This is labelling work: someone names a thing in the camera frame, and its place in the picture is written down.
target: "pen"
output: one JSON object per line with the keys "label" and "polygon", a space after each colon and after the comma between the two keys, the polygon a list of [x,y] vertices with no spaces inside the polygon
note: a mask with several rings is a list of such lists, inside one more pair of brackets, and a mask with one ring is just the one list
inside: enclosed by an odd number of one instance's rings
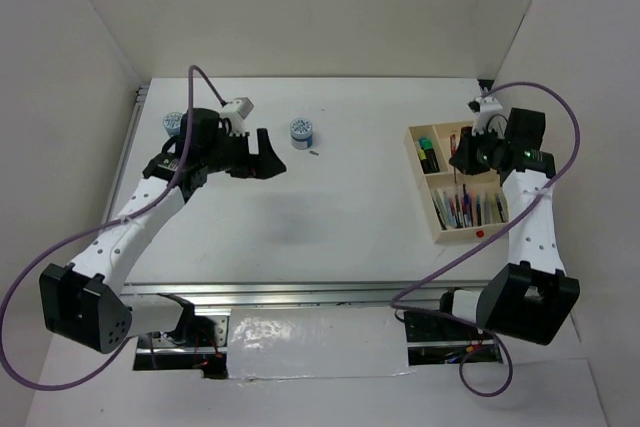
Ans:
{"label": "pen", "polygon": [[471,213],[471,199],[467,193],[467,184],[462,184],[462,205],[466,215],[467,227],[473,227],[473,215]]}
{"label": "pen", "polygon": [[491,201],[489,200],[489,195],[485,194],[484,197],[484,223],[485,225],[491,224],[493,222],[493,216],[491,215]]}
{"label": "pen", "polygon": [[457,222],[458,222],[458,228],[460,227],[465,227],[465,221],[464,221],[464,214],[462,213],[462,210],[460,209],[460,197],[458,197],[458,193],[456,192],[455,195],[455,199],[456,199],[456,216],[457,216]]}
{"label": "pen", "polygon": [[502,210],[502,202],[500,202],[500,196],[496,194],[496,205],[498,206],[498,213],[500,214],[500,221],[505,222],[504,220],[504,210]]}
{"label": "pen", "polygon": [[476,216],[478,219],[478,227],[482,227],[482,205],[480,202],[480,194],[476,195]]}
{"label": "pen", "polygon": [[473,193],[469,194],[469,212],[471,213],[471,226],[478,225],[478,213],[476,211],[476,197]]}
{"label": "pen", "polygon": [[442,230],[447,230],[447,228],[444,225],[444,221],[442,220],[442,215],[440,215],[440,209],[438,208],[438,204],[434,199],[432,200],[433,200],[433,206],[436,209],[436,215],[438,216],[438,222],[440,222],[440,227],[442,228]]}
{"label": "pen", "polygon": [[[451,134],[449,136],[449,150],[451,151],[451,157],[456,155],[456,134]],[[457,184],[458,179],[456,178],[456,168],[453,168],[453,183]]]}
{"label": "pen", "polygon": [[442,226],[442,228],[446,230],[447,227],[452,227],[452,225],[450,224],[449,216],[447,215],[448,207],[445,208],[438,191],[432,190],[431,197],[433,198],[433,203],[436,206],[436,212],[438,213],[438,220],[440,221],[440,225]]}

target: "small container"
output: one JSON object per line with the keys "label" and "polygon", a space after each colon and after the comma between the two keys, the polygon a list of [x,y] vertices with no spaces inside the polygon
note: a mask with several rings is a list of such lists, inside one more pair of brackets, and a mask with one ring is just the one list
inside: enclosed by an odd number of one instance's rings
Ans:
{"label": "small container", "polygon": [[291,145],[299,150],[311,147],[313,143],[313,124],[310,120],[301,117],[294,119],[291,121],[289,129],[291,131]]}
{"label": "small container", "polygon": [[[404,145],[431,231],[431,235],[426,237],[428,242],[433,241],[437,244],[480,242],[499,232],[509,219],[508,205],[500,187],[500,176],[495,171],[467,176],[461,172],[456,173],[448,163],[451,155],[451,136],[455,134],[459,139],[461,129],[470,127],[472,124],[473,120],[414,125],[407,130]],[[433,152],[437,165],[442,170],[424,172],[427,169],[431,170],[432,164],[428,162],[428,152],[424,152],[424,155],[420,153],[423,146]],[[475,202],[463,201],[465,190],[471,198],[475,199]],[[499,216],[496,195],[502,205],[504,222]],[[460,204],[460,212],[456,209],[456,197]],[[471,214],[472,220],[473,217],[476,218],[475,224],[472,221],[472,225],[467,227],[458,217],[463,215],[465,207],[466,215]],[[475,209],[475,216],[473,211],[468,210],[469,207]]]}
{"label": "small container", "polygon": [[180,112],[171,112],[170,114],[164,116],[164,119],[162,119],[162,125],[164,125],[164,130],[167,131],[169,137],[180,135],[181,120],[182,113]]}

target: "green object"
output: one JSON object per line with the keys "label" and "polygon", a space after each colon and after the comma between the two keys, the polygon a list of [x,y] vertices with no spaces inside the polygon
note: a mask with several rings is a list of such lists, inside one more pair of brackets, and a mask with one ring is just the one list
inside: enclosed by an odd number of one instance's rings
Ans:
{"label": "green object", "polygon": [[431,164],[429,163],[429,159],[427,159],[427,153],[422,149],[418,150],[418,158],[420,159],[420,165],[422,166],[422,173],[430,174]]}
{"label": "green object", "polygon": [[438,159],[436,158],[436,151],[433,150],[433,144],[426,137],[422,137],[419,141],[420,147],[424,150],[427,156],[427,162],[429,163],[429,173],[433,174],[440,172],[440,166],[438,165]]}
{"label": "green object", "polygon": [[433,144],[426,137],[422,137],[420,139],[420,147],[422,147],[423,150],[429,150],[429,149],[433,149]]}

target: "marker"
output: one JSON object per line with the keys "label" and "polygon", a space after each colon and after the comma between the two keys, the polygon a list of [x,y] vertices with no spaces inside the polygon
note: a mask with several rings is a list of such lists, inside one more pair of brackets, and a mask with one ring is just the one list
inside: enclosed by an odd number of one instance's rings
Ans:
{"label": "marker", "polygon": [[442,199],[436,190],[431,191],[431,199],[433,200],[433,205],[436,207],[436,213],[438,214],[438,221],[440,221],[440,226],[447,230],[447,224],[449,222],[449,217],[447,217],[447,211],[444,208],[444,204],[442,203]]}
{"label": "marker", "polygon": [[424,150],[420,149],[418,151],[418,158],[420,159],[420,165],[422,166],[422,173],[430,174],[431,168],[429,166],[429,161],[427,160],[427,154],[424,153]]}
{"label": "marker", "polygon": [[451,150],[452,157],[456,154],[456,149],[456,134],[451,134],[449,136],[449,150]]}
{"label": "marker", "polygon": [[478,213],[476,211],[476,197],[473,194],[469,194],[469,212],[471,212],[471,226],[478,225]]}
{"label": "marker", "polygon": [[431,167],[431,172],[440,172],[440,166],[438,165],[438,159],[436,158],[436,151],[433,150],[433,144],[426,137],[422,137],[420,139],[420,147],[424,150],[427,155],[427,160],[429,161],[429,167]]}
{"label": "marker", "polygon": [[460,224],[460,219],[458,218],[458,215],[456,214],[456,206],[455,203],[453,201],[453,199],[451,197],[448,197],[447,194],[444,194],[444,198],[445,198],[445,202],[449,203],[449,208],[451,209],[451,217],[453,218],[453,225],[455,226],[456,229],[459,229],[460,227],[462,227],[462,224]]}
{"label": "marker", "polygon": [[442,191],[442,198],[444,200],[443,202],[443,208],[445,213],[447,214],[447,219],[449,219],[449,225],[452,228],[456,228],[456,217],[454,215],[454,211],[452,210],[453,207],[453,203],[451,202],[451,199],[449,199],[447,197],[446,192]]}
{"label": "marker", "polygon": [[505,222],[504,210],[502,209],[502,202],[500,202],[500,196],[496,194],[496,205],[498,206],[498,213],[500,214],[500,221]]}

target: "wooden organizer box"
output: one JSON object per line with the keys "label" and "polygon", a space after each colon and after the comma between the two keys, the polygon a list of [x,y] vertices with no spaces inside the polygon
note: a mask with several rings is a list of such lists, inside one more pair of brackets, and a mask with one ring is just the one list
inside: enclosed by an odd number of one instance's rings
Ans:
{"label": "wooden organizer box", "polygon": [[[456,183],[454,182],[453,167],[449,165],[450,155],[450,136],[456,135],[456,141],[460,142],[460,129],[462,127],[471,126],[472,122],[452,122],[448,124],[432,124],[432,125],[419,125],[415,127],[409,127],[407,135],[405,136],[405,147],[407,154],[409,155],[409,162],[411,163],[411,170],[420,192],[420,200],[422,201],[422,207],[427,216],[429,227],[431,228],[431,235],[434,242],[438,243],[450,243],[450,242],[479,242],[482,239],[490,237],[495,234],[501,227],[504,226],[504,222],[483,224],[478,227],[462,227],[457,229],[443,229],[438,220],[438,214],[433,205],[433,198],[431,197],[431,191],[434,189],[444,189],[448,192],[453,192],[456,189]],[[438,166],[440,172],[432,174],[424,174],[422,172],[422,166],[420,165],[420,159],[418,157],[418,140],[422,137],[427,137],[433,144],[433,150],[435,151],[436,158],[438,160]],[[459,189],[462,184],[466,184],[467,191],[471,194],[477,192],[486,192],[491,196],[498,193],[502,199],[502,207],[505,215],[507,213],[507,203],[504,200],[504,194],[500,188],[500,178],[494,171],[486,172],[484,174],[466,176],[460,172],[456,173],[457,186]],[[492,220],[500,219],[495,205],[492,205]]]}

